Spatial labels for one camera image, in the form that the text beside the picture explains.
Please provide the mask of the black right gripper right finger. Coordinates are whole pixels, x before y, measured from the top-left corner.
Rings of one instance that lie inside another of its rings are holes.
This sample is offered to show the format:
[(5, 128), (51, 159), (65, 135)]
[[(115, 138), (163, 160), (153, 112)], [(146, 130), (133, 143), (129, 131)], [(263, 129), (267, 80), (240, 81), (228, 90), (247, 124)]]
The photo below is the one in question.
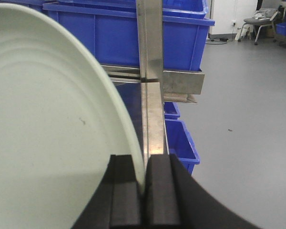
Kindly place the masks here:
[(189, 175), (175, 155), (152, 155), (145, 180), (148, 229), (256, 229)]

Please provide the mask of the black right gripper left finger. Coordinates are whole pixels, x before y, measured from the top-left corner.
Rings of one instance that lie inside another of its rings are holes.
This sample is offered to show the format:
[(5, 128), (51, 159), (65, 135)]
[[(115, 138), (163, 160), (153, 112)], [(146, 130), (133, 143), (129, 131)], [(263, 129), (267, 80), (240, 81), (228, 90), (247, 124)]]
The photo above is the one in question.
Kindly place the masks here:
[(73, 229), (125, 229), (141, 224), (140, 192), (131, 155), (110, 155), (105, 174)]

